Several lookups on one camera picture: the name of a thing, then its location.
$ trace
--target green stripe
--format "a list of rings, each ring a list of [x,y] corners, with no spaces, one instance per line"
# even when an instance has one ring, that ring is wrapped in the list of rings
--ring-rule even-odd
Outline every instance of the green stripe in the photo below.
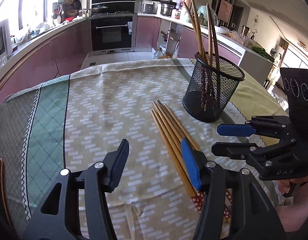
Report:
[[[31,210],[64,168],[63,129],[69,76],[42,85],[27,153],[27,192]]]

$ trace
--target green vegetable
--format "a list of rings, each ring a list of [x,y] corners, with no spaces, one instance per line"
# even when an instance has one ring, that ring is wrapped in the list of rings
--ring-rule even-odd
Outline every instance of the green vegetable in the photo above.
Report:
[[[260,54],[265,59],[267,59],[267,53],[266,53],[266,50],[264,48],[253,46],[252,50],[255,51],[256,53]]]

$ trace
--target tablecloth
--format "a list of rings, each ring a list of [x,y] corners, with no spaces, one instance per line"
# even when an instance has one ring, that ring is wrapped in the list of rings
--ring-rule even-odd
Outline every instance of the tablecloth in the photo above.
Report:
[[[195,61],[162,59],[90,67],[7,97],[0,107],[0,157],[15,231],[22,235],[35,207],[64,167],[88,168],[126,138],[130,154],[121,182],[107,194],[118,239],[191,239],[199,213],[188,196],[151,117],[152,101],[173,110],[209,160],[238,171],[245,161],[216,157],[217,141],[275,143],[271,138],[219,136],[220,123],[244,123],[252,115],[286,115],[247,73],[221,118],[202,123],[182,106]],[[272,182],[259,181],[274,204]],[[81,231],[88,236],[84,191],[79,195]],[[226,233],[229,225],[223,224]]]

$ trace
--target window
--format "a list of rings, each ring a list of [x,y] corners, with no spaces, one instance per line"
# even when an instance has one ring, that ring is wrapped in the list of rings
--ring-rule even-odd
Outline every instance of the window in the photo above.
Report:
[[[3,0],[0,5],[0,22],[8,19],[10,34],[14,35],[19,30],[18,25],[19,0]]]
[[[7,18],[10,34],[15,35],[27,25],[34,30],[51,18],[52,10],[53,0],[0,0],[0,22]]]
[[[32,30],[44,22],[44,0],[23,0],[22,1],[22,23],[23,27],[30,26]]]
[[[301,55],[297,55],[297,51],[295,49],[288,48],[283,60],[282,67],[308,69],[308,61],[301,57]]]

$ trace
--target blue gripper pad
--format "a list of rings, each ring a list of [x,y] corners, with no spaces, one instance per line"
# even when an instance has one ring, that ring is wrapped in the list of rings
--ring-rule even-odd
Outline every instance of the blue gripper pad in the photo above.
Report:
[[[118,156],[111,169],[111,175],[110,175],[109,187],[112,188],[112,190],[114,190],[118,186],[121,180],[122,173],[130,151],[129,143],[126,139],[122,140],[117,151],[118,151]]]
[[[249,137],[256,133],[256,129],[249,124],[220,124],[217,133],[222,136]]]
[[[192,154],[192,147],[188,144],[186,139],[183,139],[180,142],[180,150],[181,150],[183,160],[185,162],[185,166],[186,166],[189,178],[191,180],[191,183],[197,191],[200,191],[201,190],[201,179],[199,177],[199,169],[198,169],[198,166]]]

